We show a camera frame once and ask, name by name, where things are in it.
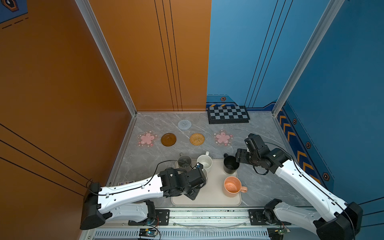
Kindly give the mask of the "orange mug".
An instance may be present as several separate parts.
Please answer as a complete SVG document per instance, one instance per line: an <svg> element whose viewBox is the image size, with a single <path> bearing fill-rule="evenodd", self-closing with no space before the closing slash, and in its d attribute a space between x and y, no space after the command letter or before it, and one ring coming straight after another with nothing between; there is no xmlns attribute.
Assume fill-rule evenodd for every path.
<svg viewBox="0 0 384 240"><path fill-rule="evenodd" d="M243 186L238 178L230 176L224 181L223 192L227 197L233 198L240 193L247 193L248 188Z"/></svg>

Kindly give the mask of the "grey woven round coaster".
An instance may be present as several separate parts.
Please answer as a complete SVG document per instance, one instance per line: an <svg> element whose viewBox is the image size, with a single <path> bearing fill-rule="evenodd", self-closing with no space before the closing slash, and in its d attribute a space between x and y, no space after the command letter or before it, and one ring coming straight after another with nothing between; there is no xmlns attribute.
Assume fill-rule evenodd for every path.
<svg viewBox="0 0 384 240"><path fill-rule="evenodd" d="M191 126L192 123L189 120L180 120L178 122L178 128L182 131L188 130L189 128L191 128Z"/></svg>

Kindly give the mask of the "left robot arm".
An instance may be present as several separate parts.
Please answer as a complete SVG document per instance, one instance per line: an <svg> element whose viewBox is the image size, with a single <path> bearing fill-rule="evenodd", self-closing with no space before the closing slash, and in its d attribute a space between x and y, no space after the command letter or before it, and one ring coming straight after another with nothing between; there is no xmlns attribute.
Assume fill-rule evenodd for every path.
<svg viewBox="0 0 384 240"><path fill-rule="evenodd" d="M114 187L92 183L84 196L81 230L91 230L114 219L127 219L145 225L156 219L151 199L186 196L195 200L207 183L203 166L190 171L167 168L142 181Z"/></svg>

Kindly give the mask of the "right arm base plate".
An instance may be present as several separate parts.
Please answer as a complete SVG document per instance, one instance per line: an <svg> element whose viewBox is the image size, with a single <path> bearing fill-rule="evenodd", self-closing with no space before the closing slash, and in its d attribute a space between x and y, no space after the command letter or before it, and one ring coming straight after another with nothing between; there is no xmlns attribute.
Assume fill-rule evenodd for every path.
<svg viewBox="0 0 384 240"><path fill-rule="evenodd" d="M249 218L252 226L258 225L280 225L282 222L278 220L277 216L272 210L265 209L250 209L248 210Z"/></svg>

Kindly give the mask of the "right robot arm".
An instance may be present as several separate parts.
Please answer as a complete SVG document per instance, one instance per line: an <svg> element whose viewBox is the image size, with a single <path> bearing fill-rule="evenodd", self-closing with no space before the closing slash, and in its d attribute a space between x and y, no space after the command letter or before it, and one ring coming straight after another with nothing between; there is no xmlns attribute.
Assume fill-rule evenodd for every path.
<svg viewBox="0 0 384 240"><path fill-rule="evenodd" d="M262 167L291 185L314 208L293 207L273 199L264 207L269 225L291 223L316 234L321 240L354 240L360 232L363 210L355 202L347 203L310 177L284 150L238 149L236 161Z"/></svg>

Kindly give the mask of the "pink flower coaster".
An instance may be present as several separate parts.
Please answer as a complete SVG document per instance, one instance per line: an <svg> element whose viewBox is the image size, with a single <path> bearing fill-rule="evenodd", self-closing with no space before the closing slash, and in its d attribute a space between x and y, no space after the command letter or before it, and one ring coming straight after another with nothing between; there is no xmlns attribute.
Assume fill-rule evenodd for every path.
<svg viewBox="0 0 384 240"><path fill-rule="evenodd" d="M225 130L220 130L217 133L214 133L213 137L217 146L230 147L232 145L234 135L227 133Z"/></svg>
<svg viewBox="0 0 384 240"><path fill-rule="evenodd" d="M158 139L158 135L154 131L149 130L141 133L137 137L138 147L151 148L154 146L154 142Z"/></svg>

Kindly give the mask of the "rattan woven round coaster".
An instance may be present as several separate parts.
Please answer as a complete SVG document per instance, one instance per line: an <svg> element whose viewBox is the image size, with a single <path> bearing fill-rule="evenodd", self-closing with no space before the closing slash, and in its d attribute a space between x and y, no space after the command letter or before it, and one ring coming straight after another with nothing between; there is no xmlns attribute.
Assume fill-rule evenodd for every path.
<svg viewBox="0 0 384 240"><path fill-rule="evenodd" d="M194 146L201 146L204 142L205 137L200 133L194 133L190 136L190 143Z"/></svg>

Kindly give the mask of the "black mug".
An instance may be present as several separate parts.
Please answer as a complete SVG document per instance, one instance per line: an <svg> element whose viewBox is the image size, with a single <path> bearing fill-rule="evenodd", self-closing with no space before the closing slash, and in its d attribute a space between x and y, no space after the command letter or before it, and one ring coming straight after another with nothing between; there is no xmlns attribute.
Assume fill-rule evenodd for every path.
<svg viewBox="0 0 384 240"><path fill-rule="evenodd" d="M224 154L224 171L227 174L234 174L239 166L240 163L237 162L236 157Z"/></svg>

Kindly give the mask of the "brown wooden round coaster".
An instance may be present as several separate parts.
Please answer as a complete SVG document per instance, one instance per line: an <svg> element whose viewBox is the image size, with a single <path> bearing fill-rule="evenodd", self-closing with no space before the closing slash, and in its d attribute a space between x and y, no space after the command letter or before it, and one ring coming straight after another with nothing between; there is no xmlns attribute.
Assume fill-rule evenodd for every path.
<svg viewBox="0 0 384 240"><path fill-rule="evenodd" d="M166 133L161 137L161 143L165 147L173 146L177 141L177 137L175 134Z"/></svg>

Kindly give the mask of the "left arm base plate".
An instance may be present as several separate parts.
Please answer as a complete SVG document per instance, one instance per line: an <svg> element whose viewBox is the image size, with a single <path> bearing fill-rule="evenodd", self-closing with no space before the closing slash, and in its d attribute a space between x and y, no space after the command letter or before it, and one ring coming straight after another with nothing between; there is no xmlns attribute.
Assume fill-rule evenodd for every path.
<svg viewBox="0 0 384 240"><path fill-rule="evenodd" d="M155 214L152 217L141 222L129 221L129 226L168 226L170 220L170 210L168 209L155 209Z"/></svg>

